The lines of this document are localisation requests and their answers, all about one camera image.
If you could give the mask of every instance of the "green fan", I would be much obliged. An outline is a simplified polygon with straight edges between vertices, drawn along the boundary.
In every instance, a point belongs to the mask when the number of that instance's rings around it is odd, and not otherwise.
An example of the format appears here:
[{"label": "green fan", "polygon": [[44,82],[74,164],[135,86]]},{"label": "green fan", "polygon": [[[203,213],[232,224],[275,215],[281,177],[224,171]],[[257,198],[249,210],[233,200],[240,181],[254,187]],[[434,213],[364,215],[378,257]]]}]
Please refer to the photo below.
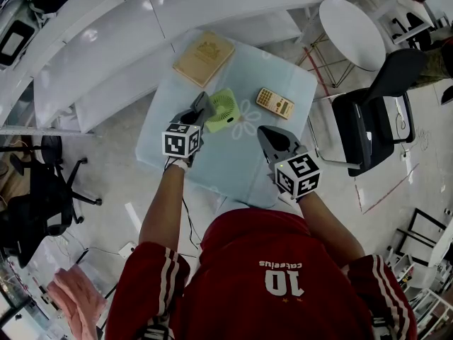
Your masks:
[{"label": "green fan", "polygon": [[216,110],[216,114],[206,121],[206,126],[210,132],[217,132],[222,128],[232,126],[241,117],[241,112],[231,89],[222,89],[214,93],[210,96],[210,101]]}]

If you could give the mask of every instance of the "cloth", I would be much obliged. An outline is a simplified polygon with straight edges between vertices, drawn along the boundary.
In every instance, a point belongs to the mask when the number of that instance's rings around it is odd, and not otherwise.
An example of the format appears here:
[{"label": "cloth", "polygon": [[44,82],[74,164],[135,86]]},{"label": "cloth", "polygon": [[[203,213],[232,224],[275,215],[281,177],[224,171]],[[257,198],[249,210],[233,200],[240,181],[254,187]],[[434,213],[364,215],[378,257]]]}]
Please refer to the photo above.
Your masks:
[{"label": "cloth", "polygon": [[94,288],[79,266],[59,269],[47,287],[49,296],[62,309],[77,340],[97,340],[96,323],[107,300]]},{"label": "cloth", "polygon": [[300,216],[232,210],[210,225],[201,246],[185,288],[190,268],[181,256],[140,244],[118,283],[106,340],[373,339],[373,321],[394,339],[417,339],[412,310],[382,258],[340,270]]}]

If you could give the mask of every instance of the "flower decal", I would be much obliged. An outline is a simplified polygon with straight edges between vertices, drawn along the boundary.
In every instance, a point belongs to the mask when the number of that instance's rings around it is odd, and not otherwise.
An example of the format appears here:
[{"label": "flower decal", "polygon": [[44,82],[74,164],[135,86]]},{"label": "flower decal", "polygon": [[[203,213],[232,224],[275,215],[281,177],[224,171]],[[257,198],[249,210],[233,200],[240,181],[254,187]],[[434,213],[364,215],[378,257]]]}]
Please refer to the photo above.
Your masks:
[{"label": "flower decal", "polygon": [[252,122],[256,122],[261,119],[261,112],[256,110],[251,111],[251,104],[249,100],[243,100],[239,109],[241,111],[241,117],[231,132],[233,140],[241,139],[244,131],[247,135],[256,136],[256,127],[252,124]]}]

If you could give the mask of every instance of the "book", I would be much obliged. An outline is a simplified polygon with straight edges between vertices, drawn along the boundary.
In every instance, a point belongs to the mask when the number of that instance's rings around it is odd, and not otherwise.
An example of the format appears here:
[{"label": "book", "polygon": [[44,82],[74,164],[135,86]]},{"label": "book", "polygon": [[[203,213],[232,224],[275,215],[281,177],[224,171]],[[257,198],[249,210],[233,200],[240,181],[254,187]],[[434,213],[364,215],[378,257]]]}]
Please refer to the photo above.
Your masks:
[{"label": "book", "polygon": [[232,43],[213,32],[205,31],[185,50],[173,68],[204,87],[233,52]]}]

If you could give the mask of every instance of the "black chair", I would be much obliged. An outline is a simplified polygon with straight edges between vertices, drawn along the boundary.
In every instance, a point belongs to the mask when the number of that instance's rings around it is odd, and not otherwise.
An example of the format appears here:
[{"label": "black chair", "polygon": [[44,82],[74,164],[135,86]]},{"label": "black chair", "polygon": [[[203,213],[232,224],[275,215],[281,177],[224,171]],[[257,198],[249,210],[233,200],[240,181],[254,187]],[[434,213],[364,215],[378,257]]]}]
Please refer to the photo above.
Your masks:
[{"label": "black chair", "polygon": [[[47,153],[46,157],[57,156]],[[59,236],[71,225],[84,221],[77,217],[73,198],[92,205],[102,205],[101,199],[91,200],[73,192],[72,184],[81,164],[78,160],[65,182],[60,159],[52,164],[42,164],[36,159],[21,161],[11,155],[11,164],[23,175],[30,169],[30,193],[10,199],[8,208],[0,212],[0,251],[2,255],[17,256],[21,268],[26,266],[46,236]],[[47,221],[61,213],[61,222],[49,224]]]},{"label": "black chair", "polygon": [[[350,176],[358,176],[392,155],[394,145],[414,141],[412,110],[406,91],[418,78],[425,64],[426,56],[420,50],[398,50],[387,57],[368,89],[358,89],[335,96],[332,109],[346,162],[325,160],[322,157],[308,119],[318,156],[327,164],[347,167]],[[397,140],[393,138],[384,103],[385,96],[403,97],[409,126],[407,138]]]}]

